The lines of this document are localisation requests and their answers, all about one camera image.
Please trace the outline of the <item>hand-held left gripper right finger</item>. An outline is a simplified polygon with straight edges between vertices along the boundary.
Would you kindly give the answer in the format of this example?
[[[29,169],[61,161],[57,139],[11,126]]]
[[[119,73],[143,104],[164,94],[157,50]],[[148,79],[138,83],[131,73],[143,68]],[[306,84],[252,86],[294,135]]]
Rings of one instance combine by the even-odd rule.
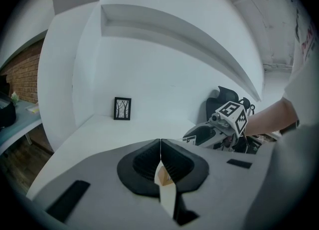
[[[225,152],[161,140],[161,160],[176,185],[174,219],[182,230],[240,229],[274,150]]]

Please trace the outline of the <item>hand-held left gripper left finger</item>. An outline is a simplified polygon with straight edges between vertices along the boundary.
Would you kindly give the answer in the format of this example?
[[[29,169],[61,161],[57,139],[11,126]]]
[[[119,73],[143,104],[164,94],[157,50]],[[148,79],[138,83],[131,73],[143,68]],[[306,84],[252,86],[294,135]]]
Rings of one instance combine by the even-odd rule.
[[[33,202],[69,230],[175,230],[160,204],[160,140],[91,155],[47,183]]]

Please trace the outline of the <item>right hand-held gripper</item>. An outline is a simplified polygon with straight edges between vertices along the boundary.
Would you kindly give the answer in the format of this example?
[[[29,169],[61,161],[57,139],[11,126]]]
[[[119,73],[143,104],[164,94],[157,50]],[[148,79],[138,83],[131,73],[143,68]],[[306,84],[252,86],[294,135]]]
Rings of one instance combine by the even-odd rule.
[[[244,105],[229,101],[218,108],[208,122],[196,125],[183,138],[195,136],[195,145],[203,148],[256,154],[261,143],[246,136],[247,123]]]

